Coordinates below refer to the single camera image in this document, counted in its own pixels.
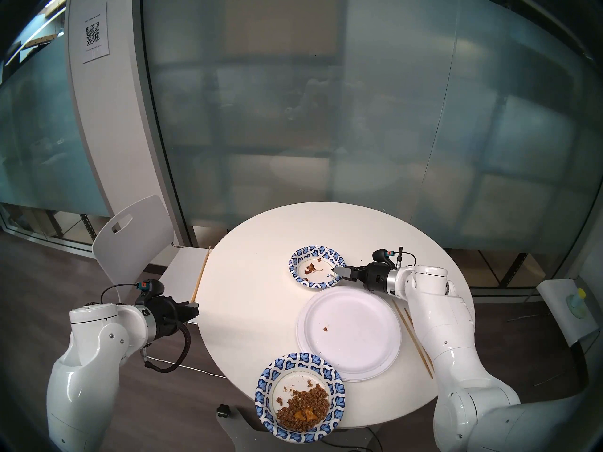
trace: paper bowl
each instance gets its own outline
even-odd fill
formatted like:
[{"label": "paper bowl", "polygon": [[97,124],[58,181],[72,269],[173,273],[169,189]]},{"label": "paper bowl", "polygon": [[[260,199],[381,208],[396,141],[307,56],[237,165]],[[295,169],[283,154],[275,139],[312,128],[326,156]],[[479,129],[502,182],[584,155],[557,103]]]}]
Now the paper bowl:
[{"label": "paper bowl", "polygon": [[346,261],[339,253],[326,246],[304,246],[291,255],[289,273],[295,281],[308,288],[328,288],[337,284],[341,277],[332,271],[343,267]]},{"label": "paper bowl", "polygon": [[[276,412],[291,398],[291,389],[307,391],[308,380],[319,384],[327,392],[330,408],[323,422],[305,433],[281,427],[276,421]],[[337,371],[321,357],[309,353],[289,353],[264,369],[257,381],[256,413],[264,427],[279,439],[301,444],[316,442],[332,433],[346,409],[346,389]]]}]

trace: chopstick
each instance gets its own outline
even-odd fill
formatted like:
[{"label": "chopstick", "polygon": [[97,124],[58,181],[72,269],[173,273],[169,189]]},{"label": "chopstick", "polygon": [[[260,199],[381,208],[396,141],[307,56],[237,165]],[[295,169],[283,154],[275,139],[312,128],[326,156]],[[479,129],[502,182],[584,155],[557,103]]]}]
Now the chopstick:
[{"label": "chopstick", "polygon": [[394,303],[395,310],[398,311],[398,314],[400,315],[400,319],[402,319],[402,322],[404,323],[404,327],[406,327],[406,330],[408,330],[408,334],[411,336],[411,339],[412,339],[413,343],[415,344],[415,348],[417,349],[417,351],[419,352],[419,355],[421,356],[421,360],[423,360],[423,364],[425,365],[425,369],[427,369],[427,372],[429,373],[429,377],[431,379],[433,379],[434,376],[433,376],[433,374],[431,374],[431,371],[429,370],[427,361],[425,361],[425,357],[423,356],[423,351],[419,347],[419,343],[417,342],[417,339],[415,339],[414,335],[412,334],[410,327],[408,327],[408,324],[406,323],[406,319],[402,315],[402,311],[400,311],[400,308],[398,307],[398,305],[395,301],[392,300],[392,303]]},{"label": "chopstick", "polygon": [[[408,309],[404,308],[404,312],[408,316],[408,320],[411,321],[412,328],[414,328],[414,324],[412,323],[412,317],[411,317],[410,313],[408,312]],[[431,365],[431,369],[434,369],[434,364],[431,362],[431,358],[429,357],[429,353],[427,353],[427,350],[425,349],[425,347],[423,347],[423,349],[425,350],[425,354],[427,355],[427,359],[429,360],[429,364]]]},{"label": "chopstick", "polygon": [[199,272],[199,277],[197,278],[197,284],[195,285],[195,290],[192,293],[191,296],[191,303],[195,302],[195,298],[197,298],[197,290],[199,289],[199,284],[201,283],[201,276],[203,275],[203,271],[205,270],[205,264],[208,263],[208,257],[209,257],[209,253],[212,252],[212,247],[210,245],[210,247],[208,248],[208,253],[205,255],[205,259],[203,260],[203,265],[201,266],[201,272]]}]

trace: paper plate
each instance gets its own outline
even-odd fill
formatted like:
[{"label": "paper plate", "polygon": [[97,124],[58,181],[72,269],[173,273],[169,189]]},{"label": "paper plate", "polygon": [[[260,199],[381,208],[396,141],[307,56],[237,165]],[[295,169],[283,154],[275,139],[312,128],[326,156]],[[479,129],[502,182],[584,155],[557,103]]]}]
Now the paper plate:
[{"label": "paper plate", "polygon": [[308,301],[295,332],[300,349],[328,359],[344,381],[384,372],[400,353],[402,340],[389,304],[369,291],[345,286],[323,290]]},{"label": "paper plate", "polygon": [[[320,384],[330,403],[323,422],[305,433],[279,426],[276,412],[286,406],[291,398],[290,391],[308,391]],[[256,413],[264,427],[279,439],[287,442],[315,442],[330,434],[343,418],[346,409],[346,389],[339,373],[320,356],[310,353],[289,353],[268,365],[257,381]]]},{"label": "paper plate", "polygon": [[289,259],[289,273],[297,283],[308,288],[328,288],[341,280],[333,267],[343,267],[346,261],[326,246],[304,246]]}]

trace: food scrap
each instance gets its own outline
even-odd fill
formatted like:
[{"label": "food scrap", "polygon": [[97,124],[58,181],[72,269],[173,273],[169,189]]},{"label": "food scrap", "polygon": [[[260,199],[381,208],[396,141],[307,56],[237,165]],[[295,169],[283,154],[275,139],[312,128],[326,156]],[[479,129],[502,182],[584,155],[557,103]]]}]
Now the food scrap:
[{"label": "food scrap", "polygon": [[329,411],[327,393],[319,384],[309,391],[291,392],[293,392],[293,398],[289,400],[289,406],[281,408],[276,413],[280,426],[303,433],[316,426],[327,416]]},{"label": "food scrap", "polygon": [[313,408],[304,408],[303,412],[305,413],[306,421],[308,421],[308,422],[318,419],[318,417],[314,414]]}]

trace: round table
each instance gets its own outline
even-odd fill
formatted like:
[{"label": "round table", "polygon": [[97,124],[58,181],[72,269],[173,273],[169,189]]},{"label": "round table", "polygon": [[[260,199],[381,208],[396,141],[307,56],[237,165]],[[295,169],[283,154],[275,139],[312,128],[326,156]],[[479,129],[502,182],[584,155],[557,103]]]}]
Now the round table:
[{"label": "round table", "polygon": [[[228,380],[249,398],[254,398],[257,379],[266,366],[298,351],[295,321],[318,290],[295,282],[288,262],[295,250],[308,245],[329,246],[353,266],[371,262],[373,251],[380,248],[404,246],[418,264],[448,269],[449,280],[475,320],[471,292],[461,271],[435,241],[412,225],[377,210],[339,202],[305,202],[268,210],[222,238],[208,258],[197,292],[203,341]],[[405,255],[402,263],[412,264],[412,257]],[[405,301],[396,301],[400,308],[406,306]],[[346,382],[346,413],[339,426],[355,428],[393,420],[437,395],[436,382],[402,325],[400,354],[394,364],[372,379]]]}]

